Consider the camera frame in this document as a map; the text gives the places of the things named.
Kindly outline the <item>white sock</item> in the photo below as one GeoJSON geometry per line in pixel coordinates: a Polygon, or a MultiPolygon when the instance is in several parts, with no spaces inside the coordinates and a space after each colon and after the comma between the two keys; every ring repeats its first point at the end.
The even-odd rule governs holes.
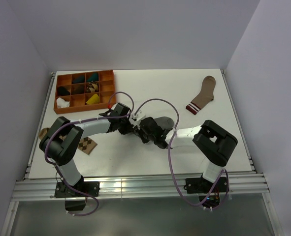
{"type": "Polygon", "coordinates": [[[70,106],[70,102],[69,101],[65,101],[64,99],[62,99],[61,97],[58,97],[56,99],[56,104],[57,104],[57,108],[61,109],[61,108],[68,108],[70,106]]]}

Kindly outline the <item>black sock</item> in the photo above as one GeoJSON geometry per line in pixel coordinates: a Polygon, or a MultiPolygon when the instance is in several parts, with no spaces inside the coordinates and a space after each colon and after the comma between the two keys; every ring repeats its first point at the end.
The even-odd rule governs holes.
{"type": "Polygon", "coordinates": [[[70,92],[65,87],[58,87],[57,97],[59,96],[70,96],[70,92]]]}

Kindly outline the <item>grey sock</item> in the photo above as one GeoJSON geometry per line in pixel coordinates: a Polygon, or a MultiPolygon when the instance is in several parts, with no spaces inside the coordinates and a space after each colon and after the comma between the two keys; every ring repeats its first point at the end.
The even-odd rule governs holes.
{"type": "Polygon", "coordinates": [[[154,121],[162,129],[172,129],[174,127],[174,121],[170,117],[155,118],[154,121]]]}

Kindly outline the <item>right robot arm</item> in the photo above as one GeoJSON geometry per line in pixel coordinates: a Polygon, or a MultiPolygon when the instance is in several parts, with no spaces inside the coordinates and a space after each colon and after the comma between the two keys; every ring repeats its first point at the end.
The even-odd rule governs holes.
{"type": "Polygon", "coordinates": [[[196,146],[208,159],[201,187],[210,192],[218,185],[217,177],[227,165],[238,140],[211,120],[191,128],[175,129],[172,118],[133,115],[134,133],[143,143],[152,142],[161,149],[196,146]]]}

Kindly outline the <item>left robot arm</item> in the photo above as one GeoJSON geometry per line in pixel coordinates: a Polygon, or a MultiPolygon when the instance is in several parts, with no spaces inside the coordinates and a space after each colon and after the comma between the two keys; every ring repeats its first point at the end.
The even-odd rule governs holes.
{"type": "Polygon", "coordinates": [[[78,171],[73,157],[80,141],[95,134],[114,132],[129,122],[131,109],[117,103],[107,112],[95,118],[70,121],[59,117],[41,139],[39,148],[44,152],[45,161],[53,165],[64,179],[66,191],[79,196],[84,190],[84,178],[78,171]]]}

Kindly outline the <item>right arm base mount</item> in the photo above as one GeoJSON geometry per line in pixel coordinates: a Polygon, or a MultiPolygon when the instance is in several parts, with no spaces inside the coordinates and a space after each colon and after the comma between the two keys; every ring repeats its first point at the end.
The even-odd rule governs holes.
{"type": "MultiPolygon", "coordinates": [[[[204,193],[207,194],[213,183],[203,179],[202,177],[194,177],[185,179],[184,190],[188,194],[204,193]]],[[[226,193],[229,190],[226,177],[220,177],[217,181],[211,195],[226,193]]]]}

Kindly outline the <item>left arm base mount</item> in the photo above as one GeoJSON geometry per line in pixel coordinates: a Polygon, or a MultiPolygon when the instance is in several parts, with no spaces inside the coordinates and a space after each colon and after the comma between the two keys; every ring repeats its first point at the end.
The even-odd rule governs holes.
{"type": "Polygon", "coordinates": [[[99,194],[100,182],[89,181],[82,182],[79,190],[72,190],[64,182],[60,181],[56,184],[54,197],[65,199],[65,209],[68,212],[80,212],[87,203],[89,197],[97,197],[99,194]]]}

